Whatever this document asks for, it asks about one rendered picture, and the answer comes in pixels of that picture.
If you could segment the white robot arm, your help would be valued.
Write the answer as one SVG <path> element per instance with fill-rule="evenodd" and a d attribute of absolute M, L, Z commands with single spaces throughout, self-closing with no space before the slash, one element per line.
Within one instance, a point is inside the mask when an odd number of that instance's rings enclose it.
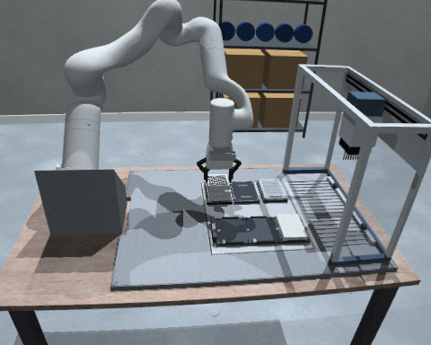
<path fill-rule="evenodd" d="M 251 128 L 253 114 L 248 94 L 227 75 L 221 29 L 204 17 L 182 24 L 177 0 L 157 0 L 127 34 L 109 45 L 80 51 L 66 61 L 64 75 L 74 100 L 66 110 L 63 159 L 57 170 L 99 169 L 101 111 L 107 94 L 102 74 L 135 62 L 158 38 L 170 46 L 199 43 L 206 88 L 230 97 L 238 107 L 225 98 L 210 102 L 209 143 L 214 151 L 209 159 L 235 161 L 236 153 L 230 148 L 233 132 Z"/>

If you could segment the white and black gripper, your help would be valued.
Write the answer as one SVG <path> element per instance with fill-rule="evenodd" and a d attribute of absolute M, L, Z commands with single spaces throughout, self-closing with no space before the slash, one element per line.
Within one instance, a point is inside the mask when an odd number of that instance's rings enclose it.
<path fill-rule="evenodd" d="M 209 159 L 209 153 L 210 151 L 214 151 L 213 145 L 211 145 L 209 142 L 207 144 L 207 152 L 206 152 L 206 158 L 200 160 L 197 162 L 197 166 L 204 173 L 204 180 L 206 180 L 206 183 L 208 183 L 208 172 L 210 170 L 225 170 L 229 169 L 229 182 L 232 182 L 233 174 L 236 170 L 239 169 L 242 162 L 235 158 L 235 161 L 210 161 Z M 236 163 L 236 165 L 233 167 L 233 162 Z M 206 163 L 205 168 L 201 165 Z"/>

